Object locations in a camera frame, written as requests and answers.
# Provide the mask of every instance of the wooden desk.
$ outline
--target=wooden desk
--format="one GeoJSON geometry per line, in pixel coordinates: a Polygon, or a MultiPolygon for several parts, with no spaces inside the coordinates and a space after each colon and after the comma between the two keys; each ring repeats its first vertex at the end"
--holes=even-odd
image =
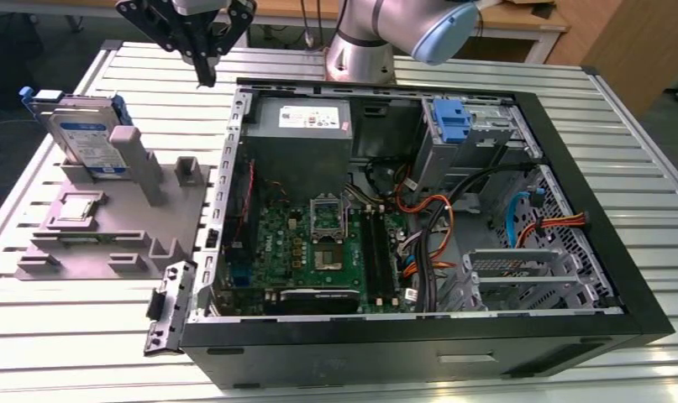
{"type": "MultiPolygon", "coordinates": [[[[255,24],[301,26],[299,0],[257,0],[255,24]]],[[[321,23],[327,28],[336,25],[339,0],[320,0],[321,23]]],[[[118,18],[114,0],[0,0],[0,11],[34,14],[60,14],[88,17],[118,18]]],[[[316,1],[304,0],[307,23],[317,26],[316,1]]],[[[532,41],[524,62],[542,63],[558,36],[568,30],[563,17],[552,12],[550,19],[535,17],[530,7],[502,3],[483,10],[483,33],[487,38],[523,39],[532,41]]]]}

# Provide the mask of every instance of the black plastic latch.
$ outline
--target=black plastic latch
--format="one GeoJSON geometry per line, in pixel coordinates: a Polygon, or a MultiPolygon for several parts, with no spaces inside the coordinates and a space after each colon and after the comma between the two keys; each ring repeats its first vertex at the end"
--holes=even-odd
{"type": "Polygon", "coordinates": [[[534,208],[542,208],[544,204],[544,189],[540,187],[530,192],[530,196],[527,197],[527,202],[530,206],[534,208]]]}
{"type": "Polygon", "coordinates": [[[542,217],[538,217],[538,219],[535,220],[535,235],[538,235],[538,237],[540,238],[544,237],[544,228],[542,227],[542,217]]]}
{"type": "Polygon", "coordinates": [[[161,310],[164,309],[164,300],[167,299],[167,291],[159,292],[155,288],[151,291],[149,306],[147,307],[147,317],[152,321],[161,318],[161,310]]]}

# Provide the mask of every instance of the cable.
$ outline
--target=cable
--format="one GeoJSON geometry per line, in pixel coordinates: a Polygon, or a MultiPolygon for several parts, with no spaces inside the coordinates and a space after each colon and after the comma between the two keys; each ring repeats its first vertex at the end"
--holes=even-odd
{"type": "Polygon", "coordinates": [[[316,19],[317,19],[317,42],[319,46],[324,46],[324,27],[320,23],[320,0],[316,0],[316,19]]]}
{"type": "Polygon", "coordinates": [[[515,223],[514,223],[514,215],[515,215],[515,207],[518,206],[518,201],[523,197],[528,197],[530,193],[526,191],[519,191],[514,194],[507,203],[506,209],[506,237],[507,237],[507,246],[510,248],[515,247],[515,223]]]}
{"type": "Polygon", "coordinates": [[[38,122],[36,120],[32,120],[32,119],[2,120],[2,122],[0,122],[0,124],[5,124],[5,123],[29,123],[29,122],[38,124],[38,122]]]}
{"type": "MultiPolygon", "coordinates": [[[[538,166],[538,164],[534,163],[534,162],[518,163],[518,164],[503,164],[503,165],[491,166],[491,167],[484,168],[483,170],[479,170],[478,172],[470,174],[458,183],[458,185],[452,188],[451,192],[448,193],[447,199],[448,199],[450,205],[452,205],[452,203],[460,198],[463,193],[471,188],[471,186],[483,177],[488,176],[490,174],[495,174],[495,173],[503,172],[503,171],[532,170],[536,166],[538,166]]],[[[431,213],[430,219],[428,219],[428,224],[427,224],[426,228],[434,228],[434,226],[436,225],[436,222],[438,222],[438,218],[440,217],[442,210],[443,209],[436,209],[431,213]]],[[[432,270],[430,269],[430,267],[431,267],[430,256],[428,256],[428,254],[424,253],[424,251],[428,250],[428,236],[430,236],[430,232],[428,231],[423,231],[422,235],[420,235],[420,238],[419,238],[419,241],[418,241],[416,246],[415,246],[416,251],[414,252],[414,255],[416,257],[416,269],[418,269],[418,273],[419,273],[419,275],[422,277],[426,278],[426,283],[427,283],[424,290],[428,293],[428,295],[427,295],[427,306],[424,307],[424,309],[427,311],[435,311],[435,309],[436,309],[436,303],[435,303],[435,294],[436,294],[435,275],[432,273],[432,270]]]]}
{"type": "Polygon", "coordinates": [[[239,239],[239,232],[241,230],[241,224],[244,223],[244,217],[248,212],[248,204],[251,202],[251,190],[253,189],[253,161],[248,163],[248,190],[247,196],[244,197],[244,205],[241,207],[241,216],[239,217],[239,225],[236,225],[236,233],[233,234],[233,240],[239,239]]]}
{"type": "Polygon", "coordinates": [[[376,199],[375,197],[368,196],[355,184],[347,182],[344,184],[344,188],[356,198],[364,202],[364,204],[377,206],[377,203],[383,203],[382,199],[376,199]]]}
{"type": "Polygon", "coordinates": [[[301,3],[301,19],[304,20],[304,39],[305,39],[305,48],[309,49],[313,47],[313,36],[311,35],[311,31],[308,30],[308,21],[305,19],[305,4],[304,0],[300,0],[301,3]]]}
{"type": "MultiPolygon", "coordinates": [[[[584,213],[575,214],[574,216],[546,218],[540,222],[539,228],[550,227],[582,227],[586,224],[584,213]]],[[[530,223],[520,231],[518,235],[518,241],[515,248],[520,248],[526,243],[528,234],[538,228],[538,222],[530,223]]]]}
{"type": "Polygon", "coordinates": [[[343,5],[340,6],[340,11],[339,11],[339,19],[336,20],[336,29],[333,30],[333,33],[331,35],[331,40],[328,42],[328,45],[331,45],[333,38],[336,38],[336,33],[339,32],[339,26],[340,26],[340,23],[343,22],[343,16],[345,14],[345,5],[348,4],[348,1],[349,0],[343,0],[343,5]]]}

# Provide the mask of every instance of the white label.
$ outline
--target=white label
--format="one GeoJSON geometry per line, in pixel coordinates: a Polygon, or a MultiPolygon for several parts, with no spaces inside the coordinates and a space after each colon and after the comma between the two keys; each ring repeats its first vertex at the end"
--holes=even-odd
{"type": "Polygon", "coordinates": [[[416,302],[418,301],[418,291],[414,290],[412,288],[407,288],[406,289],[406,294],[403,295],[403,298],[407,301],[416,302]]]}
{"type": "Polygon", "coordinates": [[[406,184],[406,186],[408,187],[410,190],[412,190],[412,191],[416,190],[418,184],[410,178],[406,178],[406,180],[403,181],[403,184],[406,184]]]}
{"type": "Polygon", "coordinates": [[[339,128],[336,107],[281,107],[279,128],[339,128]]]}
{"type": "Polygon", "coordinates": [[[60,123],[69,148],[89,171],[97,174],[121,174],[126,164],[109,144],[106,126],[100,123],[60,123]]]}

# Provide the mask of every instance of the wire bundle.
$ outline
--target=wire bundle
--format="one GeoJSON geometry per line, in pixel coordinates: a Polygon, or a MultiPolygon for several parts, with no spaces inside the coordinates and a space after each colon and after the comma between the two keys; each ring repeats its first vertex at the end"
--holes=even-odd
{"type": "MultiPolygon", "coordinates": [[[[451,192],[446,196],[448,206],[452,205],[452,203],[468,191],[471,186],[475,185],[486,176],[504,171],[532,170],[535,167],[536,163],[526,162],[518,164],[495,165],[488,168],[484,168],[483,170],[479,170],[478,172],[468,175],[452,188],[451,192]]],[[[430,215],[426,228],[435,227],[442,213],[443,209],[434,210],[434,212],[430,215]]],[[[428,236],[430,230],[422,231],[414,252],[414,255],[416,257],[416,272],[419,274],[416,310],[434,312],[436,311],[436,277],[432,270],[431,254],[426,253],[426,251],[428,250],[428,236]]]]}
{"type": "Polygon", "coordinates": [[[526,243],[527,236],[538,228],[582,227],[584,223],[586,221],[583,212],[575,214],[574,216],[546,218],[542,220],[542,222],[532,222],[522,229],[520,234],[518,235],[518,240],[515,242],[515,248],[522,248],[526,243]]]}
{"type": "Polygon", "coordinates": [[[363,190],[352,183],[347,182],[344,184],[344,189],[348,192],[348,194],[351,194],[351,196],[353,196],[356,198],[356,200],[359,202],[361,202],[363,204],[369,205],[369,206],[377,206],[380,204],[382,199],[376,199],[375,197],[368,196],[363,192],[363,190]]]}

